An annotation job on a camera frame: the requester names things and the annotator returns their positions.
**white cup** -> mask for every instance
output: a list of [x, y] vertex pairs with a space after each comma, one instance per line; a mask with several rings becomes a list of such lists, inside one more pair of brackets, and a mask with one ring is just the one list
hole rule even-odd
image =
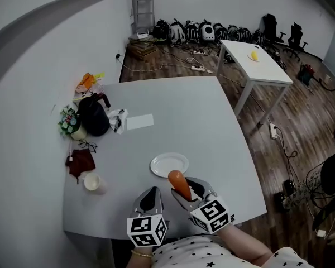
[[107, 183], [95, 173], [88, 173], [84, 178], [84, 186], [87, 190], [96, 194], [107, 192]]

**eyeglasses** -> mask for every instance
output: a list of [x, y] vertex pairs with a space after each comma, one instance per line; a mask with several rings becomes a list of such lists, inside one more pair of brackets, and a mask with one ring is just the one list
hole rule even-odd
[[88, 147], [90, 152], [97, 153], [96, 149], [98, 148], [97, 144], [94, 142], [87, 142], [85, 139], [80, 140], [80, 143], [78, 144], [81, 148]]

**black kettle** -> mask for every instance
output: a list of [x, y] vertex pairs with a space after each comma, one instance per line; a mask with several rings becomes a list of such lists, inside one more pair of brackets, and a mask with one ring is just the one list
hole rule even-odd
[[109, 119], [103, 106], [98, 102], [103, 99], [108, 108], [111, 107], [107, 96], [103, 93], [93, 93], [78, 105], [78, 115], [83, 127], [93, 136], [101, 136], [109, 129]]

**ladder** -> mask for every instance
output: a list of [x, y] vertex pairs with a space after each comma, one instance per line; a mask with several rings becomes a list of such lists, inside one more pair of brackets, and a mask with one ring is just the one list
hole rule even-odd
[[155, 26], [154, 0], [132, 0], [134, 23], [133, 32], [146, 34]]

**orange package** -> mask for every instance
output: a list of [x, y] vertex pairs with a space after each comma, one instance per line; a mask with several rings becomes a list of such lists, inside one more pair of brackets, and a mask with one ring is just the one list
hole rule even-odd
[[86, 73], [83, 76], [81, 82], [77, 85], [76, 92], [77, 93], [86, 92], [88, 89], [91, 88], [93, 82], [94, 82], [94, 76], [92, 76], [89, 73]]

